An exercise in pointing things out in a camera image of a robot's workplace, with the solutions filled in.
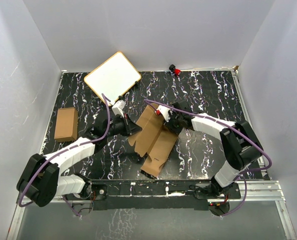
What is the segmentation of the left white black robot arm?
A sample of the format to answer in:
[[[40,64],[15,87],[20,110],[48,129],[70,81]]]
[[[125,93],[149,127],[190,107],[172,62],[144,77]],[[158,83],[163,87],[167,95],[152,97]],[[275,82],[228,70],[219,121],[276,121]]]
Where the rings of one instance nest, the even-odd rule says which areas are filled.
[[[34,154],[26,164],[16,185],[21,197],[44,207],[55,197],[73,194],[82,200],[92,193],[91,180],[80,173],[63,176],[63,172],[83,159],[93,156],[116,135],[132,136],[142,130],[127,114],[98,116],[83,136],[75,142],[47,155]]]

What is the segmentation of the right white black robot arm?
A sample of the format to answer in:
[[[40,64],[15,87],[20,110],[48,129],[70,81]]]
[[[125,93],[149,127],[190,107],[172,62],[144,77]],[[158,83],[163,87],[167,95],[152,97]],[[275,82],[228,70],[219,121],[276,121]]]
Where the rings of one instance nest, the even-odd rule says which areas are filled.
[[[262,156],[263,148],[247,121],[239,123],[207,113],[193,113],[184,102],[176,102],[172,107],[159,105],[156,112],[164,117],[164,125],[174,133],[190,129],[220,140],[225,162],[210,184],[200,189],[205,195],[224,198],[238,175]]]

